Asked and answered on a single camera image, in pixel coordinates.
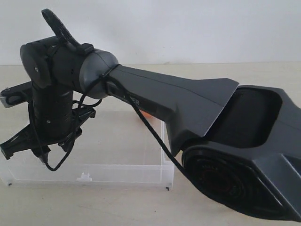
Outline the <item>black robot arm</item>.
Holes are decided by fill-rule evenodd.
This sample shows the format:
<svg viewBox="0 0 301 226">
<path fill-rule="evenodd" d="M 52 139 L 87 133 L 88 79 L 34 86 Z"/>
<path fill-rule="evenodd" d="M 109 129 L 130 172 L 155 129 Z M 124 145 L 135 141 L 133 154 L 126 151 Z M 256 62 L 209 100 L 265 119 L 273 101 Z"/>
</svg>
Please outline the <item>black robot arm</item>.
<svg viewBox="0 0 301 226">
<path fill-rule="evenodd" d="M 110 52 L 49 37 L 20 49 L 30 81 L 0 93 L 6 108 L 27 102 L 30 123 L 2 143 L 5 158 L 30 149 L 44 163 L 49 145 L 70 153 L 95 116 L 73 93 L 115 97 L 163 121 L 174 165 L 205 196 L 254 218 L 301 220 L 301 109 L 280 88 L 229 78 L 192 80 L 121 65 Z"/>
</svg>

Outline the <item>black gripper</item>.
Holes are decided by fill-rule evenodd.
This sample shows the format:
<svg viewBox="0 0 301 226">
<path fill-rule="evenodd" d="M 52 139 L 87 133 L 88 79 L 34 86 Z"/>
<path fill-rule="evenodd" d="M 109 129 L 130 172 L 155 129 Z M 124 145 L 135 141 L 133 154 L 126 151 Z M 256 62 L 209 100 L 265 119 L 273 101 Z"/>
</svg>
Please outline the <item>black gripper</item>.
<svg viewBox="0 0 301 226">
<path fill-rule="evenodd" d="M 49 145 L 58 144 L 67 153 L 82 134 L 81 125 L 94 118 L 92 107 L 73 108 L 73 90 L 64 85 L 44 89 L 32 83 L 32 99 L 28 102 L 30 123 L 0 145 L 8 160 L 14 153 L 32 150 L 43 164 L 48 163 Z"/>
</svg>

